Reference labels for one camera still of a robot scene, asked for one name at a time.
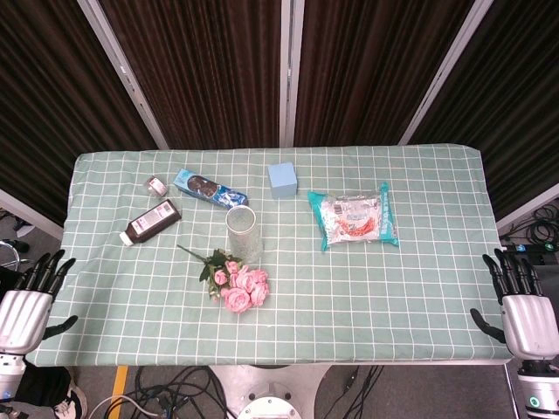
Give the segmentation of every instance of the blue box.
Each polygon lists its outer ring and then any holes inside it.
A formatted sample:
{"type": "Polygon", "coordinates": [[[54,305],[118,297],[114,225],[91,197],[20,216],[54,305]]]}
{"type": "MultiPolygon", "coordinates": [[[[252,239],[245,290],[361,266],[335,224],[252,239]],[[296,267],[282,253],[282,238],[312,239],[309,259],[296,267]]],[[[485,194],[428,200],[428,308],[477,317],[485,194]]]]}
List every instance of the blue box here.
{"type": "Polygon", "coordinates": [[[280,163],[268,166],[268,178],[273,198],[283,198],[297,194],[297,176],[293,163],[280,163]]]}
{"type": "Polygon", "coordinates": [[[175,186],[189,195],[215,203],[227,209],[237,205],[248,205],[248,196],[224,185],[206,179],[194,172],[181,168],[176,175],[175,186]]]}

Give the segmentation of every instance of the robotic hand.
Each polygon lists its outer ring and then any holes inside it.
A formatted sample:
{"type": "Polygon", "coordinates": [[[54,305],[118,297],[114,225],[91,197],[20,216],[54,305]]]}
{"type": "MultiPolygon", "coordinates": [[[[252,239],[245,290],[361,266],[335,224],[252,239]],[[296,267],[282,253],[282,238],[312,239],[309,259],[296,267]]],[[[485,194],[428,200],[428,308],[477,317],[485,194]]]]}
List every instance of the robotic hand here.
{"type": "Polygon", "coordinates": [[[528,417],[557,418],[559,372],[550,360],[559,354],[559,332],[553,307],[543,296],[531,264],[524,259],[519,263],[499,249],[495,249],[495,256],[500,266],[488,255],[483,255],[483,260],[493,277],[505,330],[490,326],[474,308],[470,314],[482,332],[506,343],[511,354],[523,360],[518,376],[528,417]]]}
{"type": "Polygon", "coordinates": [[[64,323],[46,327],[51,307],[64,277],[76,259],[65,262],[56,271],[64,251],[52,258],[46,253],[35,266],[6,292],[0,304],[0,402],[10,401],[24,375],[24,356],[38,347],[41,340],[68,330],[78,320],[71,316],[64,323]]]}

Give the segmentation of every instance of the plastic package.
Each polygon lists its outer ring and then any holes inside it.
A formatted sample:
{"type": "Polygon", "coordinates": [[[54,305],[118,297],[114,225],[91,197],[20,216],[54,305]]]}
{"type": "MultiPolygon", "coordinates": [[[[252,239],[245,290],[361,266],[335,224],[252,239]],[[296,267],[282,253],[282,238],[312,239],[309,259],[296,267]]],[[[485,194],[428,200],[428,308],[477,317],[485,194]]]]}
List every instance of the plastic package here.
{"type": "Polygon", "coordinates": [[[173,182],[177,188],[198,199],[231,209],[237,205],[248,205],[248,196],[236,190],[218,185],[194,172],[182,168],[173,182]]]}
{"type": "Polygon", "coordinates": [[[322,250],[342,242],[381,241],[398,246],[397,231],[383,182],[378,193],[329,196],[308,192],[308,201],[322,233],[322,250]]]}

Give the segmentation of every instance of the clear glass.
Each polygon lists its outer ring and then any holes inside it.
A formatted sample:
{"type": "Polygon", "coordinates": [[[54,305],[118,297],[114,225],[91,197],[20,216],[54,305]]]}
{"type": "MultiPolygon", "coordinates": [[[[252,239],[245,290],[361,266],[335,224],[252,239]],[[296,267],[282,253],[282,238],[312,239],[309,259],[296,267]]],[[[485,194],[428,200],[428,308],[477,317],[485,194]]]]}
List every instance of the clear glass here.
{"type": "Polygon", "coordinates": [[[244,205],[229,209],[225,217],[231,253],[247,264],[256,262],[262,253],[260,227],[254,211],[244,205]]]}

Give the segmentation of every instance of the blue block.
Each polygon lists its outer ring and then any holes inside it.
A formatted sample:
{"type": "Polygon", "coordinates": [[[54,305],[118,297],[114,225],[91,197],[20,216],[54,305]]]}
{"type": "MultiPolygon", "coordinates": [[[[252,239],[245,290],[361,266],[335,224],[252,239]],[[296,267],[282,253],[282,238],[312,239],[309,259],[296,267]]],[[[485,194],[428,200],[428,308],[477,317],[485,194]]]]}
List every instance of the blue block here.
{"type": "Polygon", "coordinates": [[[268,166],[268,177],[272,197],[283,198],[297,193],[297,177],[293,163],[280,163],[268,166]]]}

